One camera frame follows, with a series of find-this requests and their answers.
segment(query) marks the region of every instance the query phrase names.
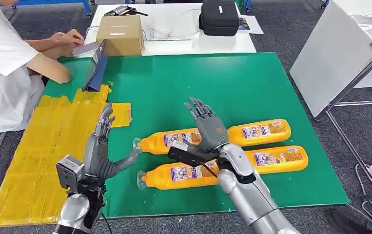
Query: black cable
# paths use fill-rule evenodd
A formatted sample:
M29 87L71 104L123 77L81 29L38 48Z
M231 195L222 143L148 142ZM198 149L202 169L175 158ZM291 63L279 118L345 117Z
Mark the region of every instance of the black cable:
M217 178L217 175L212 171L210 170L210 168L205 164L205 163L202 163L201 164L204 168L206 168L214 177Z
M101 215L104 218L105 222L107 223L108 230L110 230L110 234L113 234L113 231L111 230L111 227L110 227L110 224L107 221L107 218L105 217L105 215L102 212L101 212Z

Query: white shirt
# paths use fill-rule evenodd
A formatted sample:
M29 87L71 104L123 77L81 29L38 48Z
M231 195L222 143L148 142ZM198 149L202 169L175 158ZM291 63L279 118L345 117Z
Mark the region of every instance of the white shirt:
M0 10L0 132L24 129L39 102L43 82L25 66L37 54Z

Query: humanoid robot hand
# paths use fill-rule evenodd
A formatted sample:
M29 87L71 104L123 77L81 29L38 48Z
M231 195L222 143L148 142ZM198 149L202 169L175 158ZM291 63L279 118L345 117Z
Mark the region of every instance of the humanoid robot hand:
M87 141L85 149L85 173L90 176L108 179L114 177L120 171L131 166L141 152L136 148L131 153L117 161L111 162L108 158L108 134L110 133L111 123L114 117L110 118L113 112L111 103L107 103L102 110L94 132Z
M184 103L189 108L190 113L196 120L196 126L201 135L201 142L195 145L189 145L190 153L218 154L216 150L228 142L226 128L222 120L213 112L210 106L205 105L201 100L190 97L194 107Z

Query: white table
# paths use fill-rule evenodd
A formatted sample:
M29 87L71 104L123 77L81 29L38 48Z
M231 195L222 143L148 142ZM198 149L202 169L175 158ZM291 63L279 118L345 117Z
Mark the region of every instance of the white table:
M331 0L290 70L314 117L348 90L372 87L372 71L353 83L372 61L372 38L349 14L365 13L372 13L372 0Z
M98 26L103 15L118 6L121 5L99 5L91 26ZM198 29L201 3L133 4L129 6L149 15L140 16L141 26L147 36L143 56L256 52L248 33L238 32L233 37L204 35ZM88 31L84 44L96 41L97 30L97 28L91 28ZM93 53L90 53L83 57L92 56Z

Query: person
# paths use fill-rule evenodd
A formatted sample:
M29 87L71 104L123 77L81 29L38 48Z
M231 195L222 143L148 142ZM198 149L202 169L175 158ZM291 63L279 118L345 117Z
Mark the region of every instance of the person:
M344 234L372 234L372 230L358 224L340 210L329 210L328 221L336 230L342 231Z
M12 6L18 0L0 0ZM84 42L75 29L42 40L23 40L0 10L0 132L26 127L44 89L41 76L59 84L70 81L56 61Z

